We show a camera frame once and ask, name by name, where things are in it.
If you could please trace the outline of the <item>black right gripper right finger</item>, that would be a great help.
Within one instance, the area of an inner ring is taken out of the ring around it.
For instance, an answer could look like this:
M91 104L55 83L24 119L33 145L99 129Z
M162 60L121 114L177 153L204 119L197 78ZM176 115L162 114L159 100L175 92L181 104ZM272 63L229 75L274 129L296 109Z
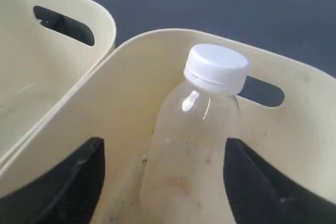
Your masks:
M335 204L303 188L238 138L225 145L223 178L236 223L335 223Z

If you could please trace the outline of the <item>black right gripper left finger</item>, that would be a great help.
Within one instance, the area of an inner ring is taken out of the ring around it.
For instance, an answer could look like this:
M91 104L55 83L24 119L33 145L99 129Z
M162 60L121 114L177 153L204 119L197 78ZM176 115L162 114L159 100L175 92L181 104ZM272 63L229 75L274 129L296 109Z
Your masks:
M92 137L51 170L2 197L1 223L90 223L104 179L104 140Z

